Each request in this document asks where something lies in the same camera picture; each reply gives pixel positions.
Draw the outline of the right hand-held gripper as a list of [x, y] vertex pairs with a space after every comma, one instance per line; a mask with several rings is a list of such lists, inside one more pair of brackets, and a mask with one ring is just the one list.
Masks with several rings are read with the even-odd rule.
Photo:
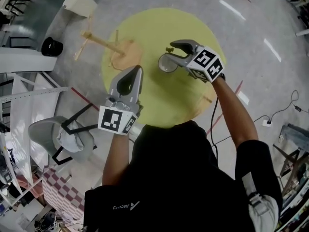
[[173, 63], [186, 67], [194, 78], [212, 83], [223, 74], [224, 63], [220, 55], [211, 48], [198, 46], [196, 41], [189, 39], [172, 41], [170, 46], [182, 50], [187, 56], [166, 54], [166, 57]]

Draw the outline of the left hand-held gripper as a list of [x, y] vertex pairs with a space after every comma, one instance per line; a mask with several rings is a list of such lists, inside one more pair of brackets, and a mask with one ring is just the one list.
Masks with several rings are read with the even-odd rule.
[[100, 106], [98, 128], [127, 135], [140, 116], [143, 106], [139, 95], [143, 81], [141, 66], [129, 67], [112, 80], [105, 104]]

